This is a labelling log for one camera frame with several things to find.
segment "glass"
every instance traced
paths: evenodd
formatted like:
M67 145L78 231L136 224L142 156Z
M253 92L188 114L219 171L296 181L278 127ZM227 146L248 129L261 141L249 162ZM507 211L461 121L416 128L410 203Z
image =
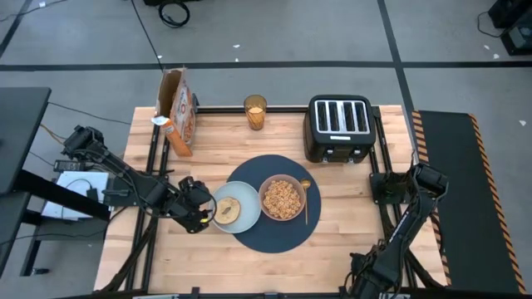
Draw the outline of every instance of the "glass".
M264 127L267 104L266 99L259 95L248 96L244 101L244 110L252 130L261 130Z

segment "cable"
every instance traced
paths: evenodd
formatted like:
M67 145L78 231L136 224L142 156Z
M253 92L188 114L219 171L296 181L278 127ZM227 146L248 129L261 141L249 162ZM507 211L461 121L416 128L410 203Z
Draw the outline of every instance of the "cable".
M103 159L106 159L105 155L103 154L100 154L94 150L90 150L90 149L78 149L78 150L75 150L73 152L73 154L86 154L86 153L89 153L89 154L95 154L95 155L98 155L100 156L101 158ZM114 166L115 168L119 169L120 167L114 163L112 163L111 161L108 161L110 164L112 164L112 166ZM107 167L106 165L104 164L99 164L98 166L106 169L107 171L111 172L112 174L116 175L115 171L113 169L110 169L109 167ZM123 172L122 173L122 176L121 176L121 179L127 184L129 185L128 188L130 189L130 191L136 196L137 198L137 201L139 203L139 208L142 210L142 212L146 213L148 216L150 217L153 217L153 218L170 218L170 219L175 219L175 218L181 218L181 216L165 216L164 214L160 214L160 215L154 215L153 213L150 213L148 212L146 206L144 205L144 199L139 195L138 191L137 191L137 188L136 188L136 184L135 184L135 181L133 180L133 178L130 176L130 174L128 174L127 172ZM170 185L170 187L172 188L172 190L174 190L174 192L179 192L179 190L173 186ZM213 209L213 215L212 217L206 221L206 223L210 223L213 219L214 219L214 216L217 212L217 205L216 205L216 199L208 192L205 192L204 190L202 189L198 189L198 190L201 190L203 191L204 193L208 194L210 196L210 199L214 201L214 209Z
M52 137L55 141L57 141L58 144L63 145L63 141L66 139L65 137L61 137L60 135L57 135L56 133L48 129L48 127L46 127L43 124L40 124L39 126L43 128L50 135L50 137Z
M142 19L140 19L139 11L136 9L135 1L131 0L131 5L133 5L133 9L135 9L136 17L139 19L139 23L142 26L142 30L144 30L144 34L146 35L146 38L148 39L148 42L150 43L151 50L155 54L155 58L157 59L157 64L159 64L160 71L164 73L165 69L164 69L163 65L160 64L159 55L157 54L157 51L155 50L155 47L153 46L153 42L151 42L151 38L148 35L148 32L146 31L146 28L144 27L144 23L142 22Z
M48 165L50 165L50 166L53 167L53 164L52 164L52 163L46 161L46 160L45 160L43 157L41 157L40 155L33 153L31 150L30 150L30 154L33 154L35 157L37 157L37 158L38 158L39 160L41 160L42 162L44 162L44 163L46 163L46 164L48 164Z
M18 237L18 238L14 238L12 240L8 240L8 241L5 241L5 242L2 242L0 243L0 246L2 246L3 244L6 244L6 243L11 243L11 242L15 242L17 240L20 240L20 239L24 239L24 238L34 238L34 237L46 237L46 236L59 236L59 237L69 237L69 238L78 238L78 237L84 237L84 238L89 238L89 237L92 237L94 235L97 235L98 233L103 233L107 230L107 227L109 226L109 224L111 223L111 221L116 218L116 216L120 215L120 213L124 212L124 210L126 210L127 207L122 207L118 212L116 212L114 215L111 216L111 218L109 218L109 222L107 223L106 225L106 228L100 230L100 231L97 231L95 233L91 233L91 234L88 234L88 235L83 235L83 234L75 234L75 235L69 235L69 234L65 234L65 233L44 233L44 234L35 234L35 235L30 235L30 236L22 236L22 237Z
M63 187L65 189L68 189L68 187L70 187L72 184L74 184L75 182L79 182L79 181L84 181L84 182L87 182L89 184L89 188L92 189L92 184L91 182L89 182L88 179L84 179L84 178L79 178L79 179L74 179L73 181L71 181L70 183L68 183L67 186ZM65 211L65 206L61 206L61 219L63 219L63 212Z
M349 293L349 291L347 290L347 281L349 280L349 277L353 278L354 277L354 274L352 273L352 271L350 271L347 275L346 275L346 279L343 281L343 289L342 289L342 292L345 292L345 293Z
M174 19L172 17L170 17L169 15L167 15L167 14L165 14L163 12L163 9L165 8L165 6L170 5L170 4L175 4L175 5L183 8L183 10L185 10L186 17L185 17L185 20L183 22L176 22L176 21L174 21ZM159 17L160 17L160 19L162 20L162 22L166 26L168 26L170 28L179 28L179 27L183 27L186 23L189 22L189 20L190 20L190 10L189 10L188 7L186 7L186 5L184 3L182 3L179 0L166 0L166 1L164 1L163 3L161 3L159 5Z
M65 1L68 1L68 0L58 0L58 1L50 2L50 3L46 3L46 6L44 6L44 7L40 7L40 6L39 6L39 7L35 7L35 8L33 8L33 9L31 9L31 10L28 10L27 12L12 13L12 14L10 14L10 15L7 15L7 16L6 16L5 18L3 18L3 19L0 19L0 22L5 22L5 21L7 21L8 18L10 18L10 17L24 16L24 15L27 15L28 13L30 13L30 12L35 12L36 10L43 9L43 8L46 8L46 7L50 7L50 6L54 5L54 4L58 4L58 3L61 3L61 2L65 2Z
M87 182L87 183L89 184L89 187L91 187L91 189L92 189L92 184L91 184L91 182L89 182L88 179L84 179L84 178L74 179L73 181L71 181L70 183L68 183L67 186L65 186L65 187L63 187L63 188L68 189L68 187L70 187L70 185L74 184L75 182L79 182L79 181Z
M502 37L505 33L508 32L509 28L506 28L501 34L499 35L495 35L495 34L491 34L489 32L485 32L483 31L482 29L480 29L480 17L484 14L488 13L487 11L486 12L481 12L479 13L478 16L476 16L476 30L478 30L480 33L482 34L485 34L487 35L488 37L494 37L494 38L499 38L499 37Z
M64 105L59 105L59 104L56 104L56 103L54 103L54 102L48 102L48 104L50 104L50 105L55 105L55 106L57 106L57 107L61 107L61 108L63 108L63 109L72 110L72 111L75 111L75 112L77 112L77 113L81 113L81 114L84 114L84 115L89 115L89 116L91 116L91 117L97 118L98 120L107 120L107 121L112 121L112 122L116 122L116 123L119 123L119 124L131 125L131 123L128 123L128 122L125 122L125 121L122 121L122 120L112 120L112 119L108 119L108 118L101 117L101 116L98 116L98 115L90 114L90 113L85 112L85 111L81 111L81 110L78 110L78 109L74 109L74 108L66 107L66 106L64 106Z

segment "black toaster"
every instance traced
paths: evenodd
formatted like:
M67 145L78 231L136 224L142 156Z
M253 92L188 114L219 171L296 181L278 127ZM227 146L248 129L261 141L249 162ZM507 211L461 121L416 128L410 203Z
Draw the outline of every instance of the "black toaster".
M363 96L314 96L303 140L311 162L361 162L375 143L372 105Z

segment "plate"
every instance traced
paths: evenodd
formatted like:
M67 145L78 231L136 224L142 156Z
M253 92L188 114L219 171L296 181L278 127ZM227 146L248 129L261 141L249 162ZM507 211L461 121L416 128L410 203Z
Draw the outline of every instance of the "plate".
M250 184L245 182L229 182L214 192L213 197L218 203L219 200L226 197L232 197L240 203L240 215L229 224L220 224L213 221L214 225L226 233L242 233L253 227L259 220L261 209L259 202L259 193ZM209 203L209 209L213 208L214 203Z

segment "table leg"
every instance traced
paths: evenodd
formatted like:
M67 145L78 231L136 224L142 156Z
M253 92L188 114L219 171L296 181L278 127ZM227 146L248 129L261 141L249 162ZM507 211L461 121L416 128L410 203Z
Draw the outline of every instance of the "table leg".
M40 246L41 241L37 240L36 237L33 237L32 242L30 243L30 248L26 252L26 258L24 258L20 276L32 275L33 265L35 265L35 260L37 259L37 253L39 252Z
M19 173L15 189L27 191L42 199L85 213L94 218L109 221L111 212L105 204L72 192L26 170L21 170Z
M27 224L39 226L42 221L42 216L39 212L26 209L26 212L22 216L22 221Z

